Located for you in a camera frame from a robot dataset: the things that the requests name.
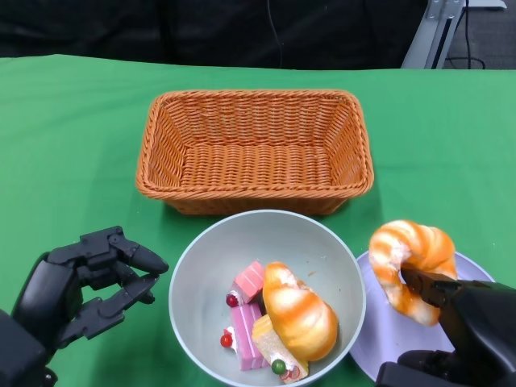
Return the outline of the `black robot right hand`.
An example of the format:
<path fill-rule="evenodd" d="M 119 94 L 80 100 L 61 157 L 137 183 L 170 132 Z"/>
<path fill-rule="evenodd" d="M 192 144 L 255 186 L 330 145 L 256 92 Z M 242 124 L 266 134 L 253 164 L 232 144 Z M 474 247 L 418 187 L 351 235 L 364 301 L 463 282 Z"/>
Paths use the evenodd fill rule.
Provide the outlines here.
<path fill-rule="evenodd" d="M 412 293 L 440 308 L 453 352 L 413 350 L 380 368 L 377 386 L 513 386 L 515 290 L 404 268 Z"/>

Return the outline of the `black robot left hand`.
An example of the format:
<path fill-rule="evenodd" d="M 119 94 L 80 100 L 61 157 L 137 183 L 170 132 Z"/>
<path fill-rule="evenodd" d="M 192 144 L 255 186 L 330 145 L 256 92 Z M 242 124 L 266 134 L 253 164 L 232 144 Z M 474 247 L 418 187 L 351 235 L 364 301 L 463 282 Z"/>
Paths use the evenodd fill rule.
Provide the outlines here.
<path fill-rule="evenodd" d="M 127 239 L 121 227 L 85 234 L 37 260 L 12 316 L 55 352 L 118 325 L 137 302 L 152 304 L 151 289 L 168 269 L 155 252 Z"/>

